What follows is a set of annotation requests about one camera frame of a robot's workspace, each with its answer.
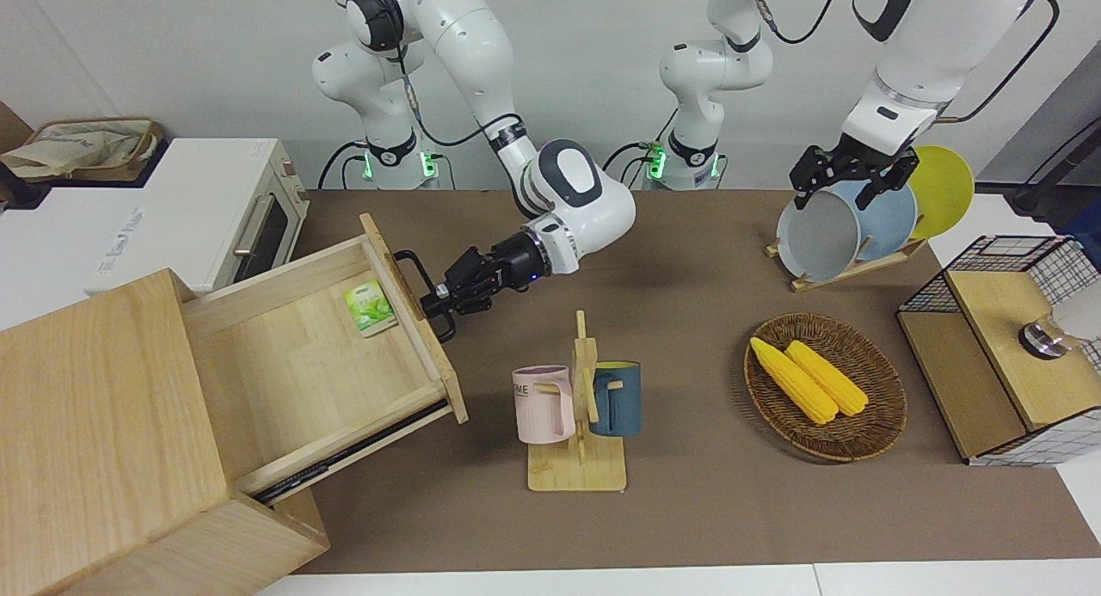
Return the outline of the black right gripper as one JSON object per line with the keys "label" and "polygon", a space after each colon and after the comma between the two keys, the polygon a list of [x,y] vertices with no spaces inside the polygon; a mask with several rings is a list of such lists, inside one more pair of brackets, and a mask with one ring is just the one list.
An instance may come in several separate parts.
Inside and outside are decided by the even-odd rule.
{"label": "black right gripper", "polygon": [[492,299],[503,289],[503,248],[491,248],[486,254],[479,248],[468,248],[447,270],[447,282],[436,284],[419,299],[421,308],[453,311],[460,316],[491,310]]}

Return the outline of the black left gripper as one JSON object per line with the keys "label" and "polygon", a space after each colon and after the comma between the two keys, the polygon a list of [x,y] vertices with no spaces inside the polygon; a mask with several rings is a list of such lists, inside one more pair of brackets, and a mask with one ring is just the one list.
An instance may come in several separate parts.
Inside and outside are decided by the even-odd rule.
{"label": "black left gripper", "polygon": [[795,208],[802,212],[815,192],[827,185],[851,181],[858,212],[865,212],[886,191],[901,189],[919,166],[920,158],[913,147],[889,156],[857,140],[840,140],[829,152],[822,148],[806,148],[791,169],[791,186],[796,192]]}

